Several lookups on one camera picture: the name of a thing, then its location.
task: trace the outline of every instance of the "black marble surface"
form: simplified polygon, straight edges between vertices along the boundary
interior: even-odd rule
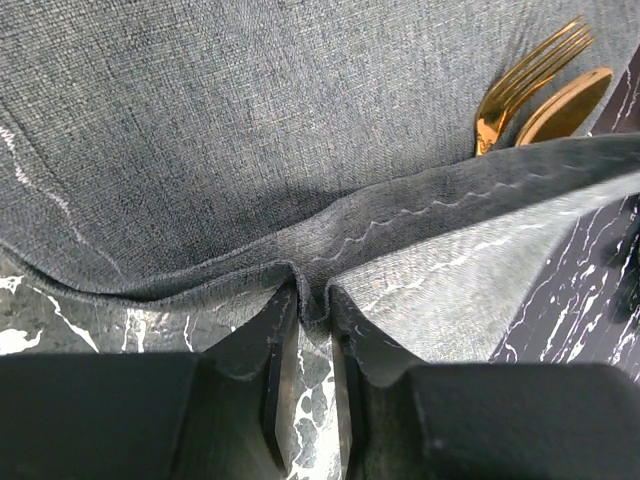
[[[640,130],[639,96],[640,53],[592,133]],[[491,361],[603,362],[640,380],[638,209],[639,197],[633,196],[576,222],[548,259]],[[0,259],[0,355],[202,351],[234,329],[220,325],[219,315],[217,308],[155,313],[54,298]],[[329,341],[302,344],[289,479],[337,479]]]
[[[639,96],[640,51],[592,133],[639,131]],[[627,197],[576,222],[491,361],[608,363],[640,380],[638,209]]]

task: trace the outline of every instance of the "table surface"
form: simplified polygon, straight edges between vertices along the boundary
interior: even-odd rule
[[[639,96],[640,51],[592,134],[640,131]],[[640,380],[639,208],[640,197],[627,197],[576,222],[491,361],[604,362]],[[0,259],[0,355],[201,351],[233,329],[212,318],[206,311],[157,313],[54,298]],[[328,345],[318,348],[298,355],[292,480],[339,478],[333,371]]]

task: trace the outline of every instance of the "marble pattern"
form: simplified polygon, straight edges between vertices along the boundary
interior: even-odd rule
[[[593,134],[640,130],[639,96],[640,52]],[[640,378],[639,208],[639,197],[629,197],[575,224],[491,361],[605,362]],[[157,313],[54,298],[0,259],[0,355],[202,351],[235,329],[220,325],[219,313]],[[330,343],[312,343],[302,329],[300,335],[288,480],[335,480],[340,466]]]

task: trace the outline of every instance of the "black object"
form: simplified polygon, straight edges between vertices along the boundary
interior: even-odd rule
[[[0,480],[281,479],[297,294],[202,354],[0,360]]]
[[[640,390],[621,371],[427,365],[329,297],[348,480],[638,476]],[[0,480],[284,478],[296,312],[288,284],[201,354],[1,358]]]
[[[428,365],[343,290],[330,302],[348,480],[638,478],[640,390],[622,371]]]

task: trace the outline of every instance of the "white marble veining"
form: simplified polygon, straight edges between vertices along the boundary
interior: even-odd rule
[[[192,327],[189,327],[189,320],[191,319],[191,315],[187,315],[187,320],[186,322],[184,322],[184,330],[183,330],[183,336],[184,336],[184,343],[187,346],[187,348],[189,349],[190,352],[193,352],[193,345],[191,344],[191,339],[190,339],[190,335],[193,334],[193,331],[196,328],[195,325],[195,321],[193,322],[194,325]]]
[[[36,287],[30,287],[30,288],[34,292],[37,292],[43,295],[47,300],[49,300],[54,307],[53,314],[56,315],[57,317],[60,317],[64,321],[64,323],[66,323],[67,326],[71,329],[71,331],[76,335],[78,335],[82,340],[84,340],[86,344],[93,349],[94,352],[99,353],[98,347],[93,341],[93,339],[91,338],[91,335],[89,334],[89,332],[84,328],[80,328],[77,325],[74,325],[69,321],[67,317],[65,317],[62,314],[62,309],[60,308],[60,303],[58,302],[58,300],[53,298],[53,296],[51,295],[47,295],[46,293],[43,293],[42,290],[40,290],[39,288],[36,288]]]
[[[128,308],[126,311],[125,328],[120,350],[122,352],[135,351],[144,353],[144,339],[147,334],[149,324],[158,316],[156,312],[148,312]],[[135,345],[135,350],[129,349],[129,343]]]
[[[28,339],[29,332],[9,328],[0,332],[0,355],[20,353],[30,348],[37,347],[40,343],[42,330],[36,333],[35,337]]]
[[[616,119],[613,123],[612,131],[615,131],[618,128],[621,120],[626,120],[634,111],[634,107],[636,106],[636,102],[638,101],[638,95],[640,95],[640,75],[637,75],[637,72],[632,72],[628,67],[623,76],[623,82],[626,84],[626,88],[624,89],[625,94],[622,100],[622,104],[620,105],[620,109],[616,113]]]
[[[300,449],[298,455],[293,459],[293,465],[287,480],[302,480],[308,479],[338,479],[340,478],[340,449],[338,438],[338,414],[336,410],[336,397],[335,397],[335,383],[333,377],[333,361],[326,359],[329,363],[329,372],[324,379],[321,380],[320,386],[322,394],[327,401],[327,411],[320,421],[314,419],[314,405],[313,405],[313,387],[306,388],[302,395],[298,398],[295,409],[295,433],[297,437],[298,445],[302,446],[305,443],[305,435],[303,434],[304,425],[312,425],[315,429],[316,436],[314,443],[317,448],[313,449],[313,458],[304,456],[305,449]],[[313,378],[311,372],[305,371],[304,358],[298,352],[298,363],[300,372],[303,377],[310,381],[317,382],[317,378]],[[310,410],[305,411],[303,405],[305,400],[310,406]]]
[[[16,288],[22,283],[24,276],[9,276],[0,278],[0,289],[9,290],[12,295],[15,295]]]

